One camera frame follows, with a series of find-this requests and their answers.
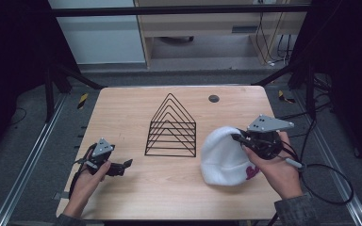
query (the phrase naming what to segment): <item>triangular wire stand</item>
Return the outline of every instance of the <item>triangular wire stand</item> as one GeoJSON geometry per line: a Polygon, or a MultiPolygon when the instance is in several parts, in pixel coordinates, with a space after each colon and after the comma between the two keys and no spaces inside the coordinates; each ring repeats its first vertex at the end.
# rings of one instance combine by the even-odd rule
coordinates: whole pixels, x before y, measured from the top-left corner
{"type": "Polygon", "coordinates": [[[145,155],[196,157],[196,122],[171,93],[151,120],[145,155]]]}

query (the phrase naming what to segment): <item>wooden table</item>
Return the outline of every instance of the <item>wooden table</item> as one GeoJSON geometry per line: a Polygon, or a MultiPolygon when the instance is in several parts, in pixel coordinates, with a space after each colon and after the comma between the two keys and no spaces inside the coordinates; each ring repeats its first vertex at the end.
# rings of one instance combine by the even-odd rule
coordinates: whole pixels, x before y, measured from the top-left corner
{"type": "MultiPolygon", "coordinates": [[[[134,159],[124,176],[106,177],[84,219],[190,220],[272,218],[279,196],[262,173],[240,186],[210,186],[200,170],[206,136],[229,125],[245,129],[262,113],[272,116],[266,92],[254,86],[102,89],[76,159],[103,137],[116,148],[110,161],[134,159]],[[171,93],[196,122],[196,157],[145,155],[150,122],[171,93]],[[220,100],[212,103],[210,95],[220,100]]],[[[65,190],[69,190],[74,165],[65,190]]],[[[57,215],[68,200],[61,199],[57,215]]]]}

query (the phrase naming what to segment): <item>person's right hand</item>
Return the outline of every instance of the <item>person's right hand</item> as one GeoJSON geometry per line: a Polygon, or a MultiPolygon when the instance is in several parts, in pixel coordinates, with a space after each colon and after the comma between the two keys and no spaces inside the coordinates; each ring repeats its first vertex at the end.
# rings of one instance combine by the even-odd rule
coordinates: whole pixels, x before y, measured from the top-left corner
{"type": "MultiPolygon", "coordinates": [[[[282,141],[289,144],[289,137],[286,132],[279,132],[282,141]]],[[[243,146],[244,151],[248,154],[249,160],[254,163],[266,176],[271,187],[281,196],[281,199],[290,199],[302,196],[303,192],[299,181],[299,172],[296,168],[288,164],[284,159],[275,157],[272,160],[265,160],[257,156],[251,149],[243,146]]],[[[282,151],[282,157],[289,157],[288,153],[282,151]]]]}

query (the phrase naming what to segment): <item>white beanie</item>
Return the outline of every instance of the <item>white beanie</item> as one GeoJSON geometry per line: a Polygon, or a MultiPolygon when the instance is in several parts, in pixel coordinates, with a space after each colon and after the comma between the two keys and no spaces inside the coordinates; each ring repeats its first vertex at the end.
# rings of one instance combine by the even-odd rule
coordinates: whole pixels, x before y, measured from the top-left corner
{"type": "Polygon", "coordinates": [[[237,186],[258,173],[240,143],[231,134],[240,130],[224,126],[211,132],[201,150],[201,170],[205,182],[217,186],[237,186]]]}

